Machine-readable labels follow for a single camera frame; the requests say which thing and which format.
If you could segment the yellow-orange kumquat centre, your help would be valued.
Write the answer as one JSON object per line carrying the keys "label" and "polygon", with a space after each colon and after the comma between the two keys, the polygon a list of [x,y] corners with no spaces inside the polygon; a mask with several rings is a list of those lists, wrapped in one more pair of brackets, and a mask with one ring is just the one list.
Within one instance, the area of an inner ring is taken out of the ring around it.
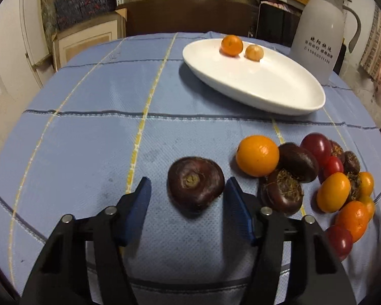
{"label": "yellow-orange kumquat centre", "polygon": [[316,203],[324,213],[334,213],[345,204],[351,191],[351,183],[348,177],[337,172],[329,176],[320,186]]}

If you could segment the large orange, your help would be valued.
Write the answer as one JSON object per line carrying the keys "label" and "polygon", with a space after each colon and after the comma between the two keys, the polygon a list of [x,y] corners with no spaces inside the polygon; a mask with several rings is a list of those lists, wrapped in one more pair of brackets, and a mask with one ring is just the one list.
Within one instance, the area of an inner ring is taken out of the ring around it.
{"label": "large orange", "polygon": [[335,224],[342,226],[352,235],[352,242],[356,243],[365,234],[369,223],[369,213],[362,202],[348,202],[337,214]]}
{"label": "large orange", "polygon": [[243,42],[238,36],[227,35],[221,40],[220,50],[227,56],[236,57],[242,53],[243,49]]}

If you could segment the dark red plum far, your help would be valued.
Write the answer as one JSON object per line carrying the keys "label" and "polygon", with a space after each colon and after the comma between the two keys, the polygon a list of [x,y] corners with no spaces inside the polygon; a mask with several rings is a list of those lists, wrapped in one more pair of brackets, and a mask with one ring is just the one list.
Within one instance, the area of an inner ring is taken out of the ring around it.
{"label": "dark red plum far", "polygon": [[306,135],[301,142],[301,146],[315,157],[319,169],[323,168],[332,155],[330,141],[320,133],[310,133]]}

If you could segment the small orange right upper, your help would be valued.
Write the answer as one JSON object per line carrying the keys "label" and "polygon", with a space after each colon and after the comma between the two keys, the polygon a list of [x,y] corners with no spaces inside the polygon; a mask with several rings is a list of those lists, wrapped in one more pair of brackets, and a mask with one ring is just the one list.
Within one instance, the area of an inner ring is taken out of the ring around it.
{"label": "small orange right upper", "polygon": [[374,178],[370,172],[359,173],[359,195],[370,197],[374,190]]}

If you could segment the striped curtain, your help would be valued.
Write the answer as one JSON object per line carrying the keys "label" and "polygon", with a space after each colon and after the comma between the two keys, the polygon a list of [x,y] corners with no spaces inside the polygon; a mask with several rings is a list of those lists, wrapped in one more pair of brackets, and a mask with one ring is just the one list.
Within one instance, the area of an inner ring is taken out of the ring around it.
{"label": "striped curtain", "polygon": [[360,66],[381,90],[381,9],[375,6],[370,35]]}

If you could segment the dark red plum near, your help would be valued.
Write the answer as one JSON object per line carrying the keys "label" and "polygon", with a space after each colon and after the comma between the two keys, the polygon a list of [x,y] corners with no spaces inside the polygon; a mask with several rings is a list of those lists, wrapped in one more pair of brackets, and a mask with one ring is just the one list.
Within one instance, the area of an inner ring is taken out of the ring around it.
{"label": "dark red plum near", "polygon": [[352,234],[340,225],[333,225],[326,230],[326,236],[337,257],[344,261],[353,247]]}

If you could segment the white thermos jug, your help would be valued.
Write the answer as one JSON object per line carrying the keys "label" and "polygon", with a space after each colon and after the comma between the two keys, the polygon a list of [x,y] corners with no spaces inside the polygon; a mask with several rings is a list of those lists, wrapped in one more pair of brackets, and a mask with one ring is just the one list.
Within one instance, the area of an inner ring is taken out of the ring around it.
{"label": "white thermos jug", "polygon": [[289,57],[306,68],[322,85],[328,84],[344,35],[343,11],[357,20],[357,30],[348,44],[353,51],[361,34],[361,20],[344,0],[309,0],[297,26]]}

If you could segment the white oval plate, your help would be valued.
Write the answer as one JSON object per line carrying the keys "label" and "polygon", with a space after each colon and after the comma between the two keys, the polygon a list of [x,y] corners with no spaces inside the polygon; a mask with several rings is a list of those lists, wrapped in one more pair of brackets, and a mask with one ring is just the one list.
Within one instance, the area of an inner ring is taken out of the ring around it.
{"label": "white oval plate", "polygon": [[185,64],[212,89],[253,108],[288,116],[316,112],[326,103],[318,80],[282,53],[264,47],[260,61],[244,52],[238,57],[220,51],[221,39],[194,41],[182,50]]}

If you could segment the small red cherry tomato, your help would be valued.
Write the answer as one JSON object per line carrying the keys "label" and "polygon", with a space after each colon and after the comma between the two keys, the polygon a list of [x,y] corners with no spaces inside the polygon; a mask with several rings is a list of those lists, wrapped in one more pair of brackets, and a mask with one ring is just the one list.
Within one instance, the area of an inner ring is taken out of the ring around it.
{"label": "small red cherry tomato", "polygon": [[332,174],[343,172],[344,168],[341,160],[338,157],[331,156],[319,171],[319,181],[322,184]]}

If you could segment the dark red plum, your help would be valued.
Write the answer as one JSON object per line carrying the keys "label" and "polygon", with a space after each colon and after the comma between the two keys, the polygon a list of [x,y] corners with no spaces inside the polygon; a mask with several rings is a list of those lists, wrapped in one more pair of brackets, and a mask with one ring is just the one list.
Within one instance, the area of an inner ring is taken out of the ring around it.
{"label": "dark red plum", "polygon": [[315,157],[319,169],[323,168],[332,155],[330,141],[320,133],[310,133],[306,135],[301,142],[301,146]]}
{"label": "dark red plum", "polygon": [[344,261],[353,247],[352,234],[340,225],[333,225],[326,230],[326,236],[337,257]]}

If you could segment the blue checked tablecloth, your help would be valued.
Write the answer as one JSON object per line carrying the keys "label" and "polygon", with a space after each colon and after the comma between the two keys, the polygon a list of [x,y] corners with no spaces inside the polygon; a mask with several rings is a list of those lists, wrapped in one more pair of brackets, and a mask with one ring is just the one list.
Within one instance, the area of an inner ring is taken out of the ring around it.
{"label": "blue checked tablecloth", "polygon": [[258,182],[235,164],[253,134],[300,143],[318,132],[353,151],[381,191],[381,133],[337,76],[325,107],[307,116],[272,115],[202,83],[183,62],[199,33],[130,37],[74,57],[21,114],[0,154],[0,268],[22,292],[64,214],[93,216],[140,179],[152,183],[141,237],[124,251],[140,304],[238,304],[255,259],[218,198],[182,214],[166,177],[183,156],[214,160],[248,193]]}

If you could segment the small orange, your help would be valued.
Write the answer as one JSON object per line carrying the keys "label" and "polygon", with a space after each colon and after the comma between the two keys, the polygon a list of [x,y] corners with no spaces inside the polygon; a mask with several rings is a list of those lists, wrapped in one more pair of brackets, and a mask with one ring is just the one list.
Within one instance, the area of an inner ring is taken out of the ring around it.
{"label": "small orange", "polygon": [[362,195],[359,198],[359,201],[365,205],[367,212],[368,212],[368,221],[370,222],[371,219],[373,219],[374,213],[375,213],[375,204],[374,204],[373,199],[371,199],[371,197],[369,197],[367,195]]}
{"label": "small orange", "polygon": [[276,169],[279,148],[266,136],[248,136],[239,143],[235,160],[242,172],[251,177],[261,178]]}
{"label": "small orange", "polygon": [[370,197],[374,190],[374,178],[370,172],[359,173],[359,195]]}

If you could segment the dark wooden chair back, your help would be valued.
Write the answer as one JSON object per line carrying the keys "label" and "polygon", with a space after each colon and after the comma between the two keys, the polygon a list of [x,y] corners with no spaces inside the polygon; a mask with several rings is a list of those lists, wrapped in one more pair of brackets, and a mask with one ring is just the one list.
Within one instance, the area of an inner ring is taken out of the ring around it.
{"label": "dark wooden chair back", "polygon": [[141,0],[120,6],[127,11],[129,36],[173,32],[219,32],[247,37],[258,7],[227,0]]}

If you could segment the small orange far left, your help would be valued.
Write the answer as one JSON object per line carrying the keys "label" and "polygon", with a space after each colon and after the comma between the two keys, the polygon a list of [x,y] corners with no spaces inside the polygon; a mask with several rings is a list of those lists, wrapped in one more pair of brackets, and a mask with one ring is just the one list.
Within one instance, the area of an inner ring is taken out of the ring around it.
{"label": "small orange far left", "polygon": [[261,178],[276,169],[279,148],[266,136],[248,136],[239,143],[235,160],[242,172],[251,177]]}

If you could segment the pale yellow orange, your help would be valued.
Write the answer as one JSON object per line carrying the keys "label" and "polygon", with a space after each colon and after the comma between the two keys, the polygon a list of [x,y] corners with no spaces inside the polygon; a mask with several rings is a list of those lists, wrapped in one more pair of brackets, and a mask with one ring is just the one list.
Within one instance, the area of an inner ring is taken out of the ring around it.
{"label": "pale yellow orange", "polygon": [[264,50],[259,45],[249,45],[245,50],[245,57],[251,61],[260,62],[264,56]]}

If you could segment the small orange right lower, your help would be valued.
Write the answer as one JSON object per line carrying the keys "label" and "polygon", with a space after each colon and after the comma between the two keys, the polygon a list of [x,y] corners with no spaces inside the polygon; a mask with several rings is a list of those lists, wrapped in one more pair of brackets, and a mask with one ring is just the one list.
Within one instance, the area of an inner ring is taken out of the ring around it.
{"label": "small orange right lower", "polygon": [[373,219],[374,213],[375,213],[375,204],[374,204],[373,199],[371,199],[371,197],[369,197],[367,195],[362,195],[359,198],[359,201],[365,205],[367,212],[368,212],[368,221],[370,222],[371,219]]}

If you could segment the dark water chestnut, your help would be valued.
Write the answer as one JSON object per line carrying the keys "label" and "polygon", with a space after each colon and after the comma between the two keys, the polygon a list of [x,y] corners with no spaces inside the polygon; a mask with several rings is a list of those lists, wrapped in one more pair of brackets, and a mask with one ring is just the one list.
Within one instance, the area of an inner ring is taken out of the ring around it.
{"label": "dark water chestnut", "polygon": [[200,214],[224,190],[224,174],[213,160],[187,156],[176,160],[167,175],[168,195],[182,210]]}
{"label": "dark water chestnut", "polygon": [[312,182],[318,177],[319,165],[316,158],[305,148],[295,143],[279,146],[278,169],[285,169],[301,183]]}
{"label": "dark water chestnut", "polygon": [[304,199],[301,184],[285,169],[260,178],[259,195],[264,205],[285,216],[297,213]]}
{"label": "dark water chestnut", "polygon": [[348,175],[358,175],[361,166],[359,163],[359,159],[355,155],[354,152],[352,151],[345,151],[344,152],[344,161],[343,161],[343,169],[344,169],[344,174]]}
{"label": "dark water chestnut", "polygon": [[332,153],[331,155],[338,158],[342,164],[344,164],[345,162],[345,152],[343,150],[343,148],[340,146],[340,144],[338,144],[337,142],[335,141],[332,141],[332,140],[329,140],[330,142],[330,145],[331,145],[331,148],[332,148]]}
{"label": "dark water chestnut", "polygon": [[361,186],[361,179],[359,174],[353,174],[349,172],[347,174],[347,178],[350,181],[350,192],[349,196],[347,197],[347,201],[351,202],[353,200],[358,200],[360,196],[360,186]]}

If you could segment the framed picture on floor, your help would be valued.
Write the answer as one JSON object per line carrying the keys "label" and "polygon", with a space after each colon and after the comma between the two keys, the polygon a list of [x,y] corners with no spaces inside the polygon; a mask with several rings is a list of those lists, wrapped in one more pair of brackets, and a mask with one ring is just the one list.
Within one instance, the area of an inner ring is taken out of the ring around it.
{"label": "framed picture on floor", "polygon": [[122,8],[73,25],[53,35],[53,65],[58,71],[74,56],[94,45],[126,36],[127,9]]}

